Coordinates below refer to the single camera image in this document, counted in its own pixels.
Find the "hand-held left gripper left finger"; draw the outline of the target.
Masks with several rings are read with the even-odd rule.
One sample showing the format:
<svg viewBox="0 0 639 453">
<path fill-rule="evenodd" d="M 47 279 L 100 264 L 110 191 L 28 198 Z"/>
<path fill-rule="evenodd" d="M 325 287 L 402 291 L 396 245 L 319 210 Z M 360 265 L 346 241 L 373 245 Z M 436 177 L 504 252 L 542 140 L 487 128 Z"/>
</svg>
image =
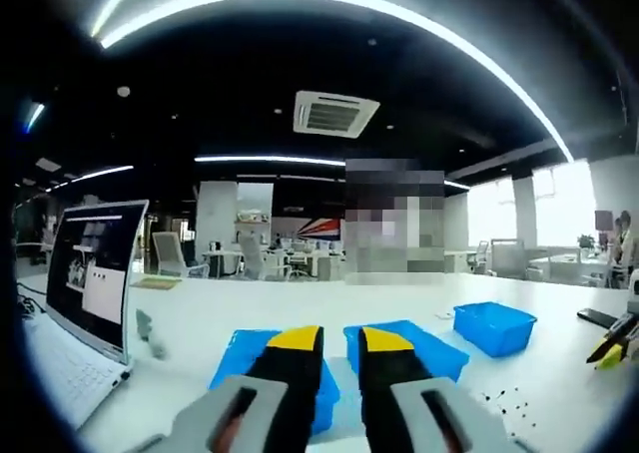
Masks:
<svg viewBox="0 0 639 453">
<path fill-rule="evenodd" d="M 274 335 L 249 371 L 181 410 L 171 431 L 133 452 L 304 452 L 320 390 L 323 328 Z"/>
</svg>

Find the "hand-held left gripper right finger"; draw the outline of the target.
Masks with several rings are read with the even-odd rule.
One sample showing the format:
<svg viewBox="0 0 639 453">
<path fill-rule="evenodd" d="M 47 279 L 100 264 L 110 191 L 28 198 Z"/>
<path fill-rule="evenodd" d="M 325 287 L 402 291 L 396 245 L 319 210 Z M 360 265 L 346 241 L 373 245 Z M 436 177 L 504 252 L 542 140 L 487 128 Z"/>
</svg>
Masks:
<svg viewBox="0 0 639 453">
<path fill-rule="evenodd" d="M 358 386 L 372 452 L 532 450 L 453 380 L 432 376 L 397 333 L 359 329 Z"/>
</svg>

